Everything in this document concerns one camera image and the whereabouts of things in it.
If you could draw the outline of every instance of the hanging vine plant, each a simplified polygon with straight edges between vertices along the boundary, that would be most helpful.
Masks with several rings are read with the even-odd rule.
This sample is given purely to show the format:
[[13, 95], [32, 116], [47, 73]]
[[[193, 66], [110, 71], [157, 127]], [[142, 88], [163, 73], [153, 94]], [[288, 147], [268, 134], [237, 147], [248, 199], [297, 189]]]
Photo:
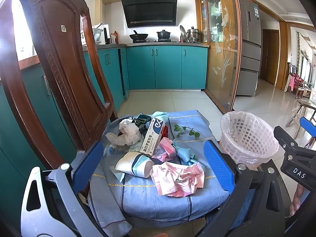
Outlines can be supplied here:
[[297, 64], [296, 64], [296, 71], [297, 74], [300, 74], [300, 61], [301, 61], [301, 44], [300, 44], [300, 33], [297, 32]]

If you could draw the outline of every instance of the pot lid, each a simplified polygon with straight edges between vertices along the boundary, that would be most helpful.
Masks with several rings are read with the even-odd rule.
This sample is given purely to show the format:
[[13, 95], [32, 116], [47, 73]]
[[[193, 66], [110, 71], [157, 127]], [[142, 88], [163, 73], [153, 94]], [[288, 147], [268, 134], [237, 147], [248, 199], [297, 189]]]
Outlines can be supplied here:
[[188, 29], [188, 30], [187, 30], [187, 33], [189, 33], [189, 32], [193, 32], [193, 33], [201, 33], [199, 29], [194, 28], [194, 27], [191, 27], [191, 29]]

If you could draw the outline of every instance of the black range hood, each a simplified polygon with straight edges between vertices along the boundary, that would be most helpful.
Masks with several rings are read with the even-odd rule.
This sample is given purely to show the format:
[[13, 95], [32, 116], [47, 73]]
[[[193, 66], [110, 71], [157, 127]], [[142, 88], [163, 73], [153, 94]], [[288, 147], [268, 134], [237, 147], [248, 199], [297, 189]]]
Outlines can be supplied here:
[[127, 27], [176, 26], [177, 0], [122, 0]]

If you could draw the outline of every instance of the countertop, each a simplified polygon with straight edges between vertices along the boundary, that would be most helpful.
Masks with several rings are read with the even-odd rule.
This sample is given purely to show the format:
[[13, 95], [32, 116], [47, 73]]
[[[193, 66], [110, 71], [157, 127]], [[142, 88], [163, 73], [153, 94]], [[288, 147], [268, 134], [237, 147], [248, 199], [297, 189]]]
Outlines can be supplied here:
[[[132, 47], [132, 46], [144, 46], [144, 45], [182, 45], [182, 46], [197, 46], [197, 47], [210, 47], [208, 44], [188, 43], [188, 42], [140, 42], [140, 43], [127, 43], [127, 44], [99, 44], [97, 50], [120, 48], [120, 47]], [[87, 51], [87, 46], [83, 46], [83, 51]]]

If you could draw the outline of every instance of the stainless steel refrigerator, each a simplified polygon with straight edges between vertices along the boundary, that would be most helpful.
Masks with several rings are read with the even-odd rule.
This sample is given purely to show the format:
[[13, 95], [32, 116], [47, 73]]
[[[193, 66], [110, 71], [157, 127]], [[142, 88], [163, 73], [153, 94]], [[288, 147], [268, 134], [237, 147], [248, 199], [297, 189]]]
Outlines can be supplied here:
[[242, 51], [236, 95], [254, 96], [261, 60], [261, 25], [258, 5], [239, 0], [241, 8]]

